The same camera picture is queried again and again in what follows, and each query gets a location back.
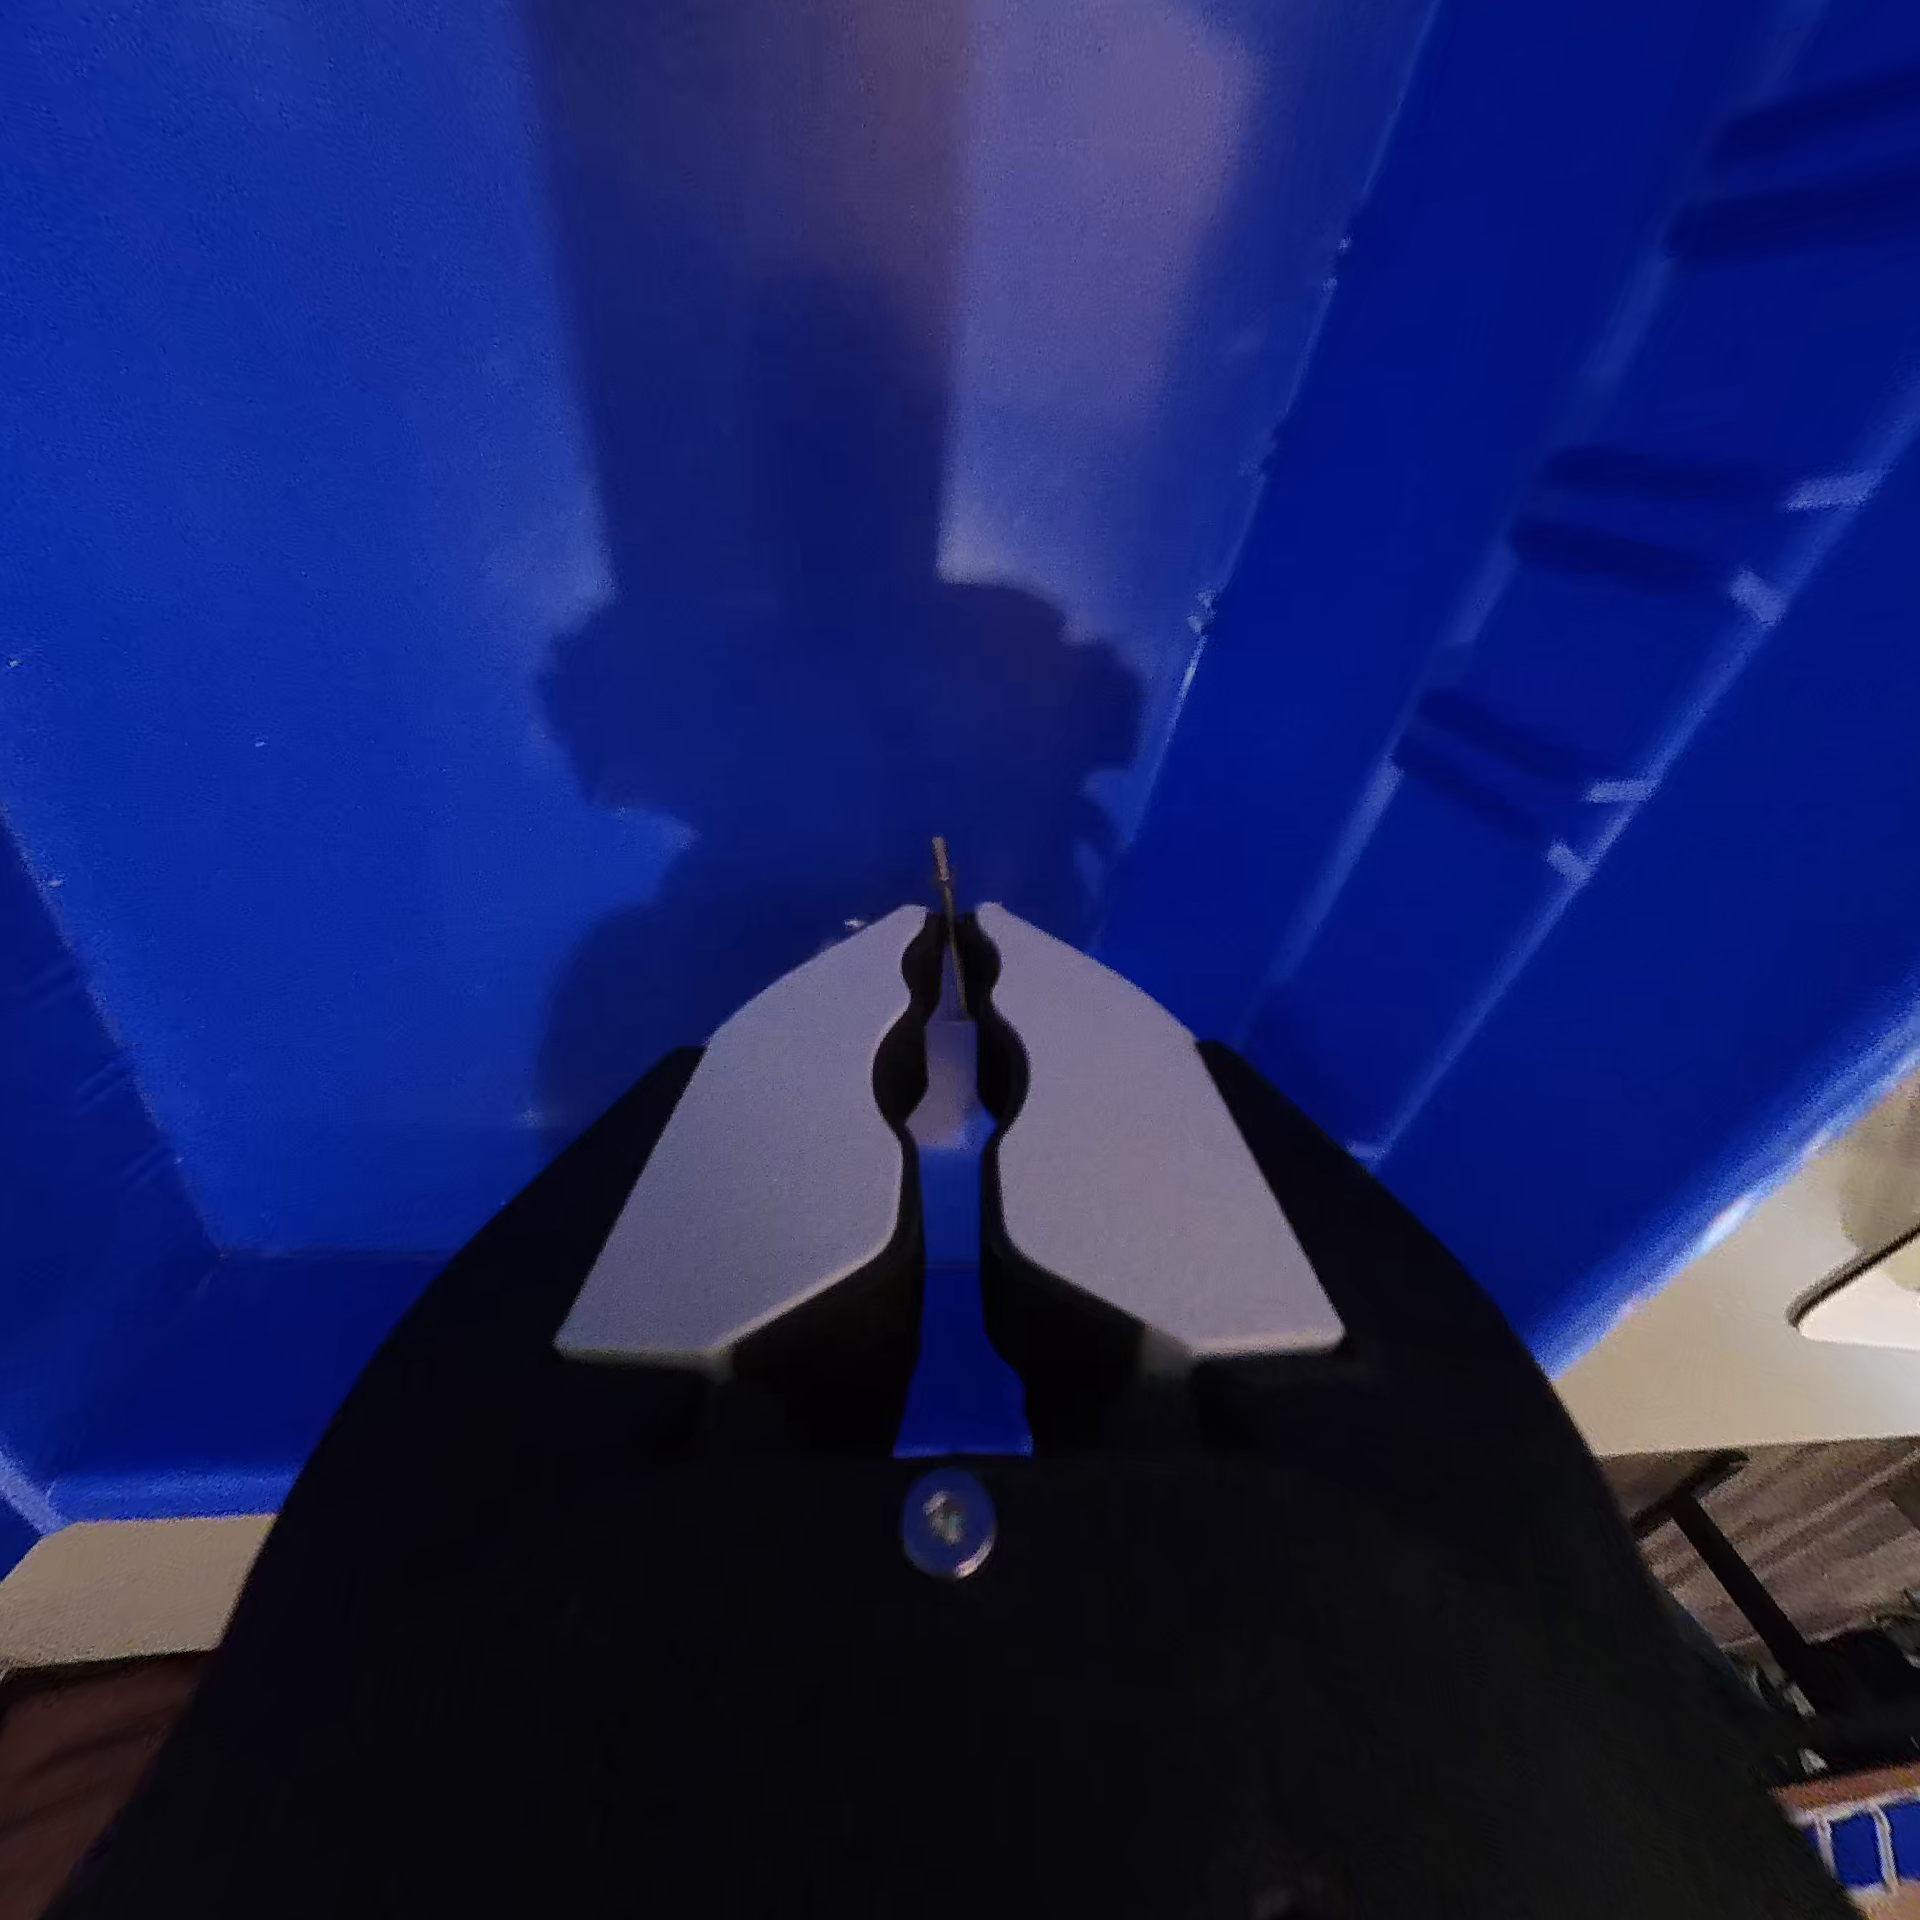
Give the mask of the blue plastic bin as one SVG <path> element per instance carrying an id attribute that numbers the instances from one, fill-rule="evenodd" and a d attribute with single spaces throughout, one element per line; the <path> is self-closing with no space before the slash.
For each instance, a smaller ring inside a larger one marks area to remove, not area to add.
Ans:
<path id="1" fill-rule="evenodd" d="M 1553 1367 L 1916 1063 L 1916 4 L 6 4 L 6 1572 L 1001 903 Z"/>

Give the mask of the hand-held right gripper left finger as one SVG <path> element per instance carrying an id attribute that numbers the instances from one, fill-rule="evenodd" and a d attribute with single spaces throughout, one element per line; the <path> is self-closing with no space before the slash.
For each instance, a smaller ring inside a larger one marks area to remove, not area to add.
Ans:
<path id="1" fill-rule="evenodd" d="M 792 1427 L 901 1427 L 919 1357 L 938 923 L 824 948 L 718 1027 L 554 1348 L 774 1400 Z"/>

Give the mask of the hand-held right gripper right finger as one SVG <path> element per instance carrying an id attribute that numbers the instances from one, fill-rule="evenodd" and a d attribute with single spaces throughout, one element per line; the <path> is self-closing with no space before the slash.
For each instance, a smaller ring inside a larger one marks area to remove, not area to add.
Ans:
<path id="1" fill-rule="evenodd" d="M 1212 1363 L 1321 1359 L 1344 1325 L 1201 1039 L 1006 904 L 969 917 L 981 1300 L 1031 1427 L 1107 1427 Z"/>

